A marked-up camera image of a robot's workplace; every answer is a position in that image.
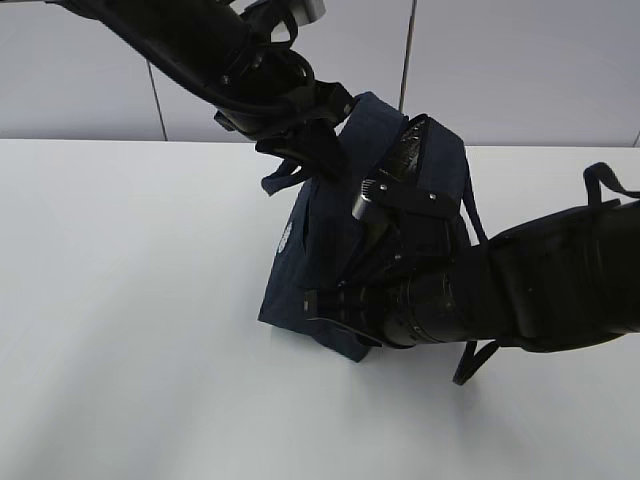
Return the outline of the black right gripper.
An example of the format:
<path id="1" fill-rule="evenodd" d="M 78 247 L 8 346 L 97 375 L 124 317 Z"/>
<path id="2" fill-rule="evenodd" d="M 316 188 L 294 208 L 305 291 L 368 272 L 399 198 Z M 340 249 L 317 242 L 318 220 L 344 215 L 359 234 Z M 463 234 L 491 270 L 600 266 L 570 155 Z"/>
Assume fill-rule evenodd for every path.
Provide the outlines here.
<path id="1" fill-rule="evenodd" d="M 415 341 L 394 340 L 387 330 L 402 326 L 401 284 L 415 272 L 413 259 L 396 259 L 361 282 L 304 293 L 303 318 L 325 322 L 369 347 L 412 348 Z"/>

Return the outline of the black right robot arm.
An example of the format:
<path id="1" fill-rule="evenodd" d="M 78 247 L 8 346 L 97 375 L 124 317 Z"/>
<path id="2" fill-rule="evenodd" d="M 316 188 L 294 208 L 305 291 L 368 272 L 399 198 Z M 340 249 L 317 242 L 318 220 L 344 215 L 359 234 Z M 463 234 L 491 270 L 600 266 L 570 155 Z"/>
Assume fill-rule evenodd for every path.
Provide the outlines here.
<path id="1" fill-rule="evenodd" d="M 549 352 L 639 329 L 639 206 L 530 221 L 393 280 L 310 290 L 307 320 L 392 348 L 493 340 Z"/>

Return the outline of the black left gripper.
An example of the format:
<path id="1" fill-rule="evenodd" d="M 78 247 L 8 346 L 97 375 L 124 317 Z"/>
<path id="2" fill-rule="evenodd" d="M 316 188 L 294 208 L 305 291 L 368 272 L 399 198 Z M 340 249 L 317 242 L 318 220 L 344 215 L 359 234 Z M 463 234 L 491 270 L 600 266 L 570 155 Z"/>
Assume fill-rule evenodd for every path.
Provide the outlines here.
<path id="1" fill-rule="evenodd" d="M 214 120 L 223 129 L 257 142 L 257 152 L 280 158 L 279 176 L 338 180 L 346 156 L 333 127 L 350 115 L 356 98 L 341 83 L 313 80 L 274 100 L 242 110 L 219 107 Z"/>

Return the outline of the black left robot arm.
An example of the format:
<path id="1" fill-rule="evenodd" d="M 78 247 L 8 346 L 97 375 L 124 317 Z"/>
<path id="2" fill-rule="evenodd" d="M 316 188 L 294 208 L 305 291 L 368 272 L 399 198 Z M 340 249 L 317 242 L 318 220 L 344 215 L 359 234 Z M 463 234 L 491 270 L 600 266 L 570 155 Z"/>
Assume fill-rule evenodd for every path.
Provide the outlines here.
<path id="1" fill-rule="evenodd" d="M 311 174 L 341 176 L 346 155 L 335 128 L 355 99 L 316 78 L 293 48 L 301 26 L 324 13 L 319 1 L 62 1 L 95 20 L 191 94 L 213 105 L 225 130 L 259 152 Z"/>

